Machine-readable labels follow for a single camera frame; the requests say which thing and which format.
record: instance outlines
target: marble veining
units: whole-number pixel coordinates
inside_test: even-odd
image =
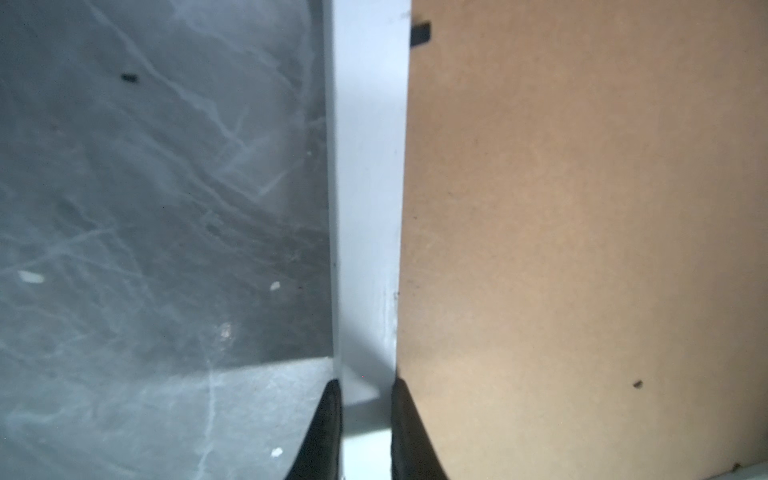
[[[319,9],[0,6],[0,477],[285,474],[333,374]]]

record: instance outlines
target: dust speck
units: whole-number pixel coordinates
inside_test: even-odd
[[[221,327],[219,328],[219,334],[223,339],[230,338],[232,336],[232,324],[229,322],[222,323]]]
[[[43,282],[45,282],[45,277],[42,276],[40,273],[29,272],[27,270],[19,270],[18,271],[18,278],[22,279],[22,282],[26,282],[26,283],[43,283]]]
[[[135,73],[123,73],[120,75],[120,78],[122,81],[126,81],[129,84],[134,84],[139,82],[139,76]]]

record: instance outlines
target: cardboard surface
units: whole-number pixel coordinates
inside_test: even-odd
[[[768,3],[413,13],[399,368],[449,475],[767,459]]]

